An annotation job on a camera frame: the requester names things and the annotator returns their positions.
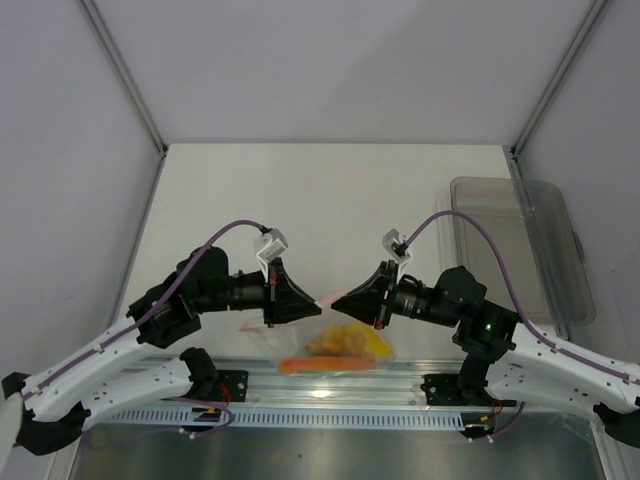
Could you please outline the orange toy food piece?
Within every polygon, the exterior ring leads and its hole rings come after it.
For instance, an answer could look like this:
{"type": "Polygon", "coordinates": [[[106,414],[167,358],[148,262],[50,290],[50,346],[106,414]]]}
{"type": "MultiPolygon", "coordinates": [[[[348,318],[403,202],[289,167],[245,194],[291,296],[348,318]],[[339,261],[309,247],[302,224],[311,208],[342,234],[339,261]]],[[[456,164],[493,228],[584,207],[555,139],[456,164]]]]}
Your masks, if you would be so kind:
{"type": "Polygon", "coordinates": [[[364,337],[347,327],[330,327],[306,345],[306,351],[314,356],[365,357],[364,337]]]}

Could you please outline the left corner frame post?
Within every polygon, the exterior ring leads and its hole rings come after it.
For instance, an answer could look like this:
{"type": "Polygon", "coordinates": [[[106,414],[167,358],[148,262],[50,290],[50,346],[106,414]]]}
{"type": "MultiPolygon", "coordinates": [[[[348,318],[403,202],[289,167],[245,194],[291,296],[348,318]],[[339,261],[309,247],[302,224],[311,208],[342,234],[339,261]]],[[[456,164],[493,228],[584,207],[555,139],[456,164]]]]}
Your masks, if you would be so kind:
{"type": "Polygon", "coordinates": [[[154,147],[154,150],[163,157],[168,150],[160,130],[151,115],[151,112],[141,94],[141,91],[130,72],[129,67],[113,37],[107,22],[105,21],[96,1],[78,0],[76,2],[83,14],[85,21],[94,35],[96,43],[102,51],[109,67],[137,117],[143,131],[154,147]]]}

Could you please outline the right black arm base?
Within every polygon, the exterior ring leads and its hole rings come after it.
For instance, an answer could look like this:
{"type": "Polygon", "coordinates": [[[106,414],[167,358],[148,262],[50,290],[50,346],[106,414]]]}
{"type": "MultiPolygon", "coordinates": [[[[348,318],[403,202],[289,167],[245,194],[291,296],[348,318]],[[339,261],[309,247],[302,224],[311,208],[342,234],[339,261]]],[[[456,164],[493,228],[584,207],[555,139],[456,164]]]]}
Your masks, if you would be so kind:
{"type": "Polygon", "coordinates": [[[506,407],[515,407],[518,400],[489,392],[489,368],[503,355],[503,352],[468,353],[458,373],[425,374],[420,389],[426,403],[442,407],[490,407],[501,401],[506,407]]]}

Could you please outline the right corner frame post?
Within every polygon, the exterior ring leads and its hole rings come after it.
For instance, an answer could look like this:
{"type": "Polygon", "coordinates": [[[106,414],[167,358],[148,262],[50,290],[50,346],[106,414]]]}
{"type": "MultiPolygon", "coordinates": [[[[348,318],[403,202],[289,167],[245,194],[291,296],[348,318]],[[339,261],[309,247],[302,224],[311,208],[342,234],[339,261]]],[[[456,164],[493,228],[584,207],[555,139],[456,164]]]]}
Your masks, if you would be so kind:
{"type": "Polygon", "coordinates": [[[569,79],[588,43],[595,35],[599,24],[613,4],[614,2],[610,0],[595,0],[589,3],[586,13],[578,23],[575,32],[571,35],[559,62],[510,149],[512,158],[515,161],[518,161],[523,154],[527,144],[541,125],[547,111],[554,104],[556,97],[569,79]]]}

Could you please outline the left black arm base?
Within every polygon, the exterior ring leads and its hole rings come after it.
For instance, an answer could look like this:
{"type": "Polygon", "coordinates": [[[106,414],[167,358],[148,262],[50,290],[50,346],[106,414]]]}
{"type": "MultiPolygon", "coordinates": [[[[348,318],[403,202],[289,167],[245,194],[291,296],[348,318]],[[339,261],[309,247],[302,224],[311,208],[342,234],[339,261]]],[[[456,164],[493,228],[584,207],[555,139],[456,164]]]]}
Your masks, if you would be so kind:
{"type": "Polygon", "coordinates": [[[177,385],[171,398],[184,398],[220,403],[243,403],[246,400],[249,372],[238,369],[219,369],[203,348],[190,347],[167,362],[163,371],[169,375],[171,387],[177,385]]]}

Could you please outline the yellow toy mango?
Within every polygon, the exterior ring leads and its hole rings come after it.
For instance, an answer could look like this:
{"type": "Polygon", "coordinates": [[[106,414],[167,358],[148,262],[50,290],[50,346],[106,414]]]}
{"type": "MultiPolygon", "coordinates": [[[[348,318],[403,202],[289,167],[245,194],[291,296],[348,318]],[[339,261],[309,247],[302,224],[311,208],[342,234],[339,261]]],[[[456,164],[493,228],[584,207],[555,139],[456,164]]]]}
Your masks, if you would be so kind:
{"type": "Polygon", "coordinates": [[[366,340],[366,352],[375,357],[390,357],[393,347],[373,327],[357,322],[350,325],[354,332],[361,334],[366,340]]]}

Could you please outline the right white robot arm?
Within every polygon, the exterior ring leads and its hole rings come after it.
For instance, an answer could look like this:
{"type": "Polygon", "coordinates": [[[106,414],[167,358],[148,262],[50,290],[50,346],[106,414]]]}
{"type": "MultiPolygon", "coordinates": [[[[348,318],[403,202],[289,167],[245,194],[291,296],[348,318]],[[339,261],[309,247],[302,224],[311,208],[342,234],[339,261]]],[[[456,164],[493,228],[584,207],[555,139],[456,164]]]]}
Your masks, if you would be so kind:
{"type": "Polygon", "coordinates": [[[331,305],[377,330],[392,316],[453,329],[466,357],[451,387],[422,389],[441,405],[525,403],[600,423],[611,438],[639,445],[639,367],[603,357],[525,324],[486,299],[487,289],[464,267],[445,270],[432,287],[399,276],[383,261],[363,284],[331,305]]]}

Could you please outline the clear plastic food tray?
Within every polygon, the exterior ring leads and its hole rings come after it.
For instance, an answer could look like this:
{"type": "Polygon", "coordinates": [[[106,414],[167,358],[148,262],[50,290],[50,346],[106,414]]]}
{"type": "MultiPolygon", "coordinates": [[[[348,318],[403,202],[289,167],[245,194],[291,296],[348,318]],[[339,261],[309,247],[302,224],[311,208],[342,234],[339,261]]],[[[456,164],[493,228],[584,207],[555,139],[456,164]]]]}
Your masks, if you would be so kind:
{"type": "Polygon", "coordinates": [[[589,283],[564,198],[539,180],[457,177],[451,207],[495,243],[526,318],[558,327],[595,318],[589,283]]]}

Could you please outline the red toy meat slice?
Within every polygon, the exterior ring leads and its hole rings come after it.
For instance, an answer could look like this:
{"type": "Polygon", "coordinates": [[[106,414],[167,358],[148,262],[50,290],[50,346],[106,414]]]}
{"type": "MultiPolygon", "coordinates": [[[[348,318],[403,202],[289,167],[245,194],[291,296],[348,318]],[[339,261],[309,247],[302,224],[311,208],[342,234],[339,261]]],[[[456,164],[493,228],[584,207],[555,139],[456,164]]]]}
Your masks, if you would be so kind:
{"type": "Polygon", "coordinates": [[[361,357],[292,357],[279,364],[279,371],[285,375],[300,373],[335,373],[375,370],[376,362],[361,357]]]}

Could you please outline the corner frame post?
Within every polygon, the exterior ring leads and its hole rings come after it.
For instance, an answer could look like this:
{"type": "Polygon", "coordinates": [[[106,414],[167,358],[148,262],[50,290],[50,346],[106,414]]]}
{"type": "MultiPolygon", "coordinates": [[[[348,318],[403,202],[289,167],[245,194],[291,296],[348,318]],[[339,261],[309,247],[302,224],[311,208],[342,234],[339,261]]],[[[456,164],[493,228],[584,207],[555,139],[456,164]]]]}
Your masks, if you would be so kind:
{"type": "Polygon", "coordinates": [[[83,14],[85,21],[94,35],[96,43],[102,51],[109,67],[137,117],[143,131],[154,147],[154,150],[163,157],[168,150],[160,130],[151,115],[151,112],[141,94],[141,91],[130,72],[129,67],[113,37],[107,22],[105,21],[96,1],[78,0],[76,2],[83,14]]]}
{"type": "Polygon", "coordinates": [[[610,0],[595,0],[589,3],[586,13],[578,23],[575,32],[571,35],[559,62],[510,149],[512,158],[515,161],[518,161],[523,154],[527,144],[541,125],[547,111],[554,104],[556,97],[569,79],[588,43],[595,35],[599,24],[613,4],[614,2],[610,0]]]}

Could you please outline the clear zip top bag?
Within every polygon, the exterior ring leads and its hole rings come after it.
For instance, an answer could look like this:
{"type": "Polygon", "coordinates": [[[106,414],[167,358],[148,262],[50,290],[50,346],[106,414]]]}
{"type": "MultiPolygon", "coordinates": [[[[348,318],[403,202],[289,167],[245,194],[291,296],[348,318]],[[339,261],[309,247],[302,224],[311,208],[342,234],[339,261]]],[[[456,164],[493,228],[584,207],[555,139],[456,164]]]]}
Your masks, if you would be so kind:
{"type": "Polygon", "coordinates": [[[327,377],[388,369],[396,352],[387,337],[331,308],[344,294],[336,290],[320,300],[318,316],[273,327],[249,320],[240,331],[282,375],[327,377]]]}

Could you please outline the aluminium rail frame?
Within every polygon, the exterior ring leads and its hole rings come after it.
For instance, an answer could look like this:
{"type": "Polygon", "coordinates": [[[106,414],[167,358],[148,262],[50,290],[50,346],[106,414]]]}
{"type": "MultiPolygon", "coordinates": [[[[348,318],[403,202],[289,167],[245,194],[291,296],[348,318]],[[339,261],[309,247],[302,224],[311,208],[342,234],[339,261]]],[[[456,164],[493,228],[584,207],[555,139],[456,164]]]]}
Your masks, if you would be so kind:
{"type": "MultiPolygon", "coordinates": [[[[176,362],[179,355],[151,355],[147,358],[122,358],[110,365],[86,361],[73,367],[61,380],[59,391],[77,401],[88,396],[92,390],[101,392],[104,383],[111,381],[123,370],[149,374],[158,367],[160,374],[169,378],[163,371],[167,362],[176,362]]],[[[265,359],[213,358],[219,369],[238,369],[249,372],[248,390],[274,388],[284,392],[287,400],[293,398],[290,392],[297,387],[309,394],[317,389],[382,389],[391,381],[404,382],[413,387],[418,376],[433,373],[458,373],[462,361],[458,360],[395,360],[386,370],[359,371],[337,376],[282,375],[265,359]]],[[[591,399],[597,403],[613,402],[611,394],[615,380],[608,374],[545,350],[534,359],[510,360],[498,362],[489,368],[489,392],[514,393],[523,389],[523,398],[535,403],[567,401],[569,399],[591,399]]]]}

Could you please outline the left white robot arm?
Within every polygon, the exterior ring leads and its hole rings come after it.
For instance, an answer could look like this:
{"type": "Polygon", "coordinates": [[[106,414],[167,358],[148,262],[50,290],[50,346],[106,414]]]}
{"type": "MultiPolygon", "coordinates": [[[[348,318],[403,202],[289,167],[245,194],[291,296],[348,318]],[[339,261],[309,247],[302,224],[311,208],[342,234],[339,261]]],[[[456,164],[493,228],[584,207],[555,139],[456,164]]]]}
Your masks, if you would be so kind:
{"type": "Polygon", "coordinates": [[[103,334],[39,374],[1,382],[1,454],[20,446],[47,455],[74,443],[101,420],[164,399],[213,400],[219,373],[203,348],[190,347],[158,367],[126,368],[201,328],[204,313],[259,310],[267,326],[316,316],[317,301],[289,277],[280,257],[262,269],[230,274],[226,253],[193,252],[163,283],[132,303],[103,334]]]}

